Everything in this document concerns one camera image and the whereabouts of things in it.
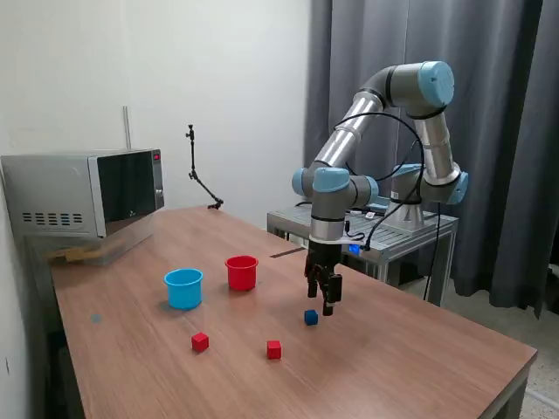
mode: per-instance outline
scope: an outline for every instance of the blue cup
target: blue cup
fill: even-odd
[[[202,302],[202,278],[198,269],[182,268],[165,275],[169,305],[179,310],[190,310]]]

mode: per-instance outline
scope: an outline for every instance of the red cup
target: red cup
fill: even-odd
[[[256,266],[253,256],[234,256],[225,261],[229,287],[235,291],[249,291],[256,285]]]

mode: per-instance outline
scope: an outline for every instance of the blue light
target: blue light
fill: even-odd
[[[354,253],[354,254],[358,255],[359,254],[359,244],[350,244],[348,246],[348,250],[351,253]]]

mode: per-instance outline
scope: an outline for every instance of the red cube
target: red cube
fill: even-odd
[[[210,339],[205,333],[196,333],[192,336],[192,349],[200,353],[210,346]]]
[[[281,344],[279,340],[269,340],[267,344],[268,360],[281,358]]]

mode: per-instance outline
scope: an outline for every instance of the tiled floor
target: tiled floor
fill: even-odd
[[[423,296],[424,280],[406,286],[406,291]],[[559,316],[543,312],[538,320],[531,309],[497,308],[488,302],[487,292],[460,297],[451,285],[444,307],[481,325],[520,340],[539,350],[530,370],[528,387],[559,402]],[[559,411],[530,396],[522,405],[523,419],[559,419]]]

